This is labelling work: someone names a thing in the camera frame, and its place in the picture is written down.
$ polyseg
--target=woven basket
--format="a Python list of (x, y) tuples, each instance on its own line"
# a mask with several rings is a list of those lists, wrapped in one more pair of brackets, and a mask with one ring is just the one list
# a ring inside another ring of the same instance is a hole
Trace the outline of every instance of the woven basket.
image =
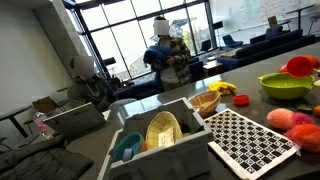
[(205, 119), (214, 114), (220, 99), (219, 91), (206, 91), (190, 98), (189, 102), (200, 116)]
[(167, 129), (173, 127), (173, 138), (174, 141), (181, 139), (182, 132), (180, 125), (173, 114), (168, 111), (163, 111), (158, 113), (151, 123), (149, 124), (147, 135), (146, 135), (146, 144), (147, 149), (153, 149), (158, 147), (159, 134), (166, 131)]

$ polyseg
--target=white wall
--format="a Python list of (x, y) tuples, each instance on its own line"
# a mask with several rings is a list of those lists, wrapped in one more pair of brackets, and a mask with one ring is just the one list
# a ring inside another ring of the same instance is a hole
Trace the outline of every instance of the white wall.
[[(0, 2), (0, 115), (45, 96), (61, 100), (64, 96), (56, 90), (70, 84), (32, 10)], [(31, 111), (17, 119), (22, 122), (30, 116)]]
[[(219, 14), (217, 13), (218, 10), (216, 9), (217, 7), (221, 6), (221, 3), (223, 3), (223, 1), (209, 0), (209, 3), (210, 3), (210, 7), (211, 7), (213, 22), (217, 22), (221, 19), (226, 19), (226, 17), (221, 17), (221, 15), (219, 16)], [(309, 31), (309, 28), (311, 25), (310, 17), (314, 16), (315, 14), (319, 14), (319, 13), (320, 12), (316, 12), (316, 13), (311, 13), (311, 14), (307, 14), (307, 15), (302, 16), (301, 27), (303, 29), (304, 35), (308, 34), (308, 31)], [(298, 19), (296, 18), (298, 15), (296, 13), (293, 16), (294, 16), (293, 18), (288, 18), (288, 20), (291, 20), (291, 23), (289, 24), (291, 31), (298, 29)], [(251, 27), (248, 29), (241, 29), (240, 31), (227, 32), (227, 31), (224, 31), (223, 28), (219, 29), (219, 33), (220, 33), (219, 39), (220, 39), (221, 46), (225, 46), (225, 44), (222, 40), (222, 36), (224, 36), (226, 34), (231, 34), (233, 39), (236, 41), (241, 40), (241, 41), (244, 41), (245, 44), (250, 44), (250, 38), (264, 34), (266, 32), (266, 29), (269, 28), (269, 24), (268, 24), (267, 19), (265, 20), (265, 22), (261, 22), (260, 24), (262, 24), (262, 23), (264, 23), (264, 25), (258, 25), (256, 27)], [(284, 30), (288, 29), (287, 25), (283, 25), (283, 27), (284, 27), (283, 28)], [(315, 22), (313, 24), (311, 32), (316, 31), (316, 30), (320, 30), (320, 21)]]

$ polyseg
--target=storage bin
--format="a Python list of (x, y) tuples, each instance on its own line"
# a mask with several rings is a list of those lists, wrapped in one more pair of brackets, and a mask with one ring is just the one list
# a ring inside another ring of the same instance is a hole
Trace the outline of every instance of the storage bin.
[[(131, 132), (144, 138), (152, 119), (162, 111), (171, 112), (182, 124), (190, 128), (191, 135), (179, 139), (170, 147), (157, 147), (135, 155), (131, 160), (113, 162), (113, 149)], [(152, 110), (126, 119), (123, 129), (116, 131), (105, 161), (103, 179), (116, 180), (179, 180), (188, 179), (209, 171), (207, 143), (213, 141), (211, 129), (195, 112), (186, 98), (163, 104)]]

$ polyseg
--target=blue couch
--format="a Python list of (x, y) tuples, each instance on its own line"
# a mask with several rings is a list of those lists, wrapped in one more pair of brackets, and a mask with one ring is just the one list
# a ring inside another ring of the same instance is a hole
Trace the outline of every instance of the blue couch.
[(233, 58), (217, 58), (217, 62), (230, 71), (315, 43), (314, 35), (302, 34), (302, 29), (281, 33), (238, 50)]
[[(192, 82), (203, 78), (203, 62), (199, 61), (198, 57), (191, 59), (188, 62)], [(160, 73), (156, 73), (155, 78), (142, 84), (132, 85), (128, 88), (118, 90), (115, 95), (118, 99), (135, 98), (137, 100), (150, 97), (163, 92), (163, 87), (160, 79)]]

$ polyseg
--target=checkered mat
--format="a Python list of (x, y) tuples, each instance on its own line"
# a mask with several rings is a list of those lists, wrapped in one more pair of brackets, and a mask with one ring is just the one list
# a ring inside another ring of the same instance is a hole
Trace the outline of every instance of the checkered mat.
[(204, 121), (215, 137), (208, 145), (241, 179), (257, 179), (299, 150), (283, 135), (230, 109)]

